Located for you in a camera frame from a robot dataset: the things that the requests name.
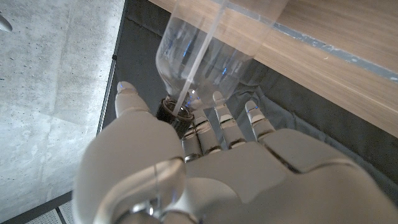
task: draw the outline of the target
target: gray concrete surface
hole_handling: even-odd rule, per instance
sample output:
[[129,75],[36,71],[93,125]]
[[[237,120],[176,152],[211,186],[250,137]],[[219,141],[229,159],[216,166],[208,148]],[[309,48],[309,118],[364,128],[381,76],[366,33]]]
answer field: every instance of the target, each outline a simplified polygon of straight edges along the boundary
[[96,134],[124,0],[3,0],[0,222],[72,189]]

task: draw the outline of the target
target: black bottle cap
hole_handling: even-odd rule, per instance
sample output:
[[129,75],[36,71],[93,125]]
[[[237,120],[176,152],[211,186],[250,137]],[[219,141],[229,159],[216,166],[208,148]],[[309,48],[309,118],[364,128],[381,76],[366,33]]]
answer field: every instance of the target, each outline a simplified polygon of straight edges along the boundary
[[193,121],[193,114],[191,114],[188,109],[182,107],[179,114],[174,116],[174,106],[175,102],[173,100],[163,99],[160,102],[156,117],[158,120],[171,124],[171,126],[173,126],[174,130],[177,132],[178,137],[181,139],[188,131],[188,128]]

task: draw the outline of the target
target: wooden shelf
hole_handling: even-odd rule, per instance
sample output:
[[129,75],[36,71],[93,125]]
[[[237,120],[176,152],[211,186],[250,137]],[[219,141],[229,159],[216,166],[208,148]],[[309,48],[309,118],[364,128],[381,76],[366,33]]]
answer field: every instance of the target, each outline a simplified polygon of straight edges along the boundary
[[[170,12],[175,4],[150,1]],[[291,0],[277,22],[392,74],[398,72],[395,0]],[[255,59],[398,137],[398,83],[393,80],[277,29],[271,29]]]

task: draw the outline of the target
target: gray fabric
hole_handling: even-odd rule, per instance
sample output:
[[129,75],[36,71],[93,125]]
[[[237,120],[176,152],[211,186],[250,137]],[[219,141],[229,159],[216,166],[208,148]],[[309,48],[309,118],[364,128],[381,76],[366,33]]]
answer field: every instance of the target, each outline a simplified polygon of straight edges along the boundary
[[[155,67],[155,54],[169,16],[170,13],[149,1],[129,3],[104,126],[115,118],[114,96],[118,81],[131,82],[152,113],[156,113],[166,91]],[[244,110],[244,104],[250,99],[276,129],[296,129],[350,156],[398,204],[397,138],[253,60],[227,101],[248,141],[254,140]],[[207,110],[206,114],[221,142],[214,110]]]

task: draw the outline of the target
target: robot finger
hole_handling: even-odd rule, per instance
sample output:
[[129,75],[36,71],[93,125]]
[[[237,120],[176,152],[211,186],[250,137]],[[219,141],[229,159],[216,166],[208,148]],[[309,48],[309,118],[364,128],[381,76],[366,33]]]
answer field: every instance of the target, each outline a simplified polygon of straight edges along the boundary
[[246,113],[248,114],[250,125],[253,130],[254,137],[259,141],[260,138],[265,136],[266,134],[272,133],[275,131],[272,124],[269,120],[263,115],[261,110],[257,107],[255,102],[248,101],[245,104]]
[[221,130],[223,130],[224,141],[228,149],[244,144],[246,142],[241,130],[226,107],[223,95],[216,91],[213,93],[213,100],[216,103],[215,111]]
[[221,151],[220,143],[217,140],[216,134],[211,127],[208,118],[203,110],[196,110],[193,112],[197,136],[200,142],[200,146],[204,155]]
[[182,148],[185,153],[185,162],[190,162],[203,156],[195,126],[191,124],[182,138]]

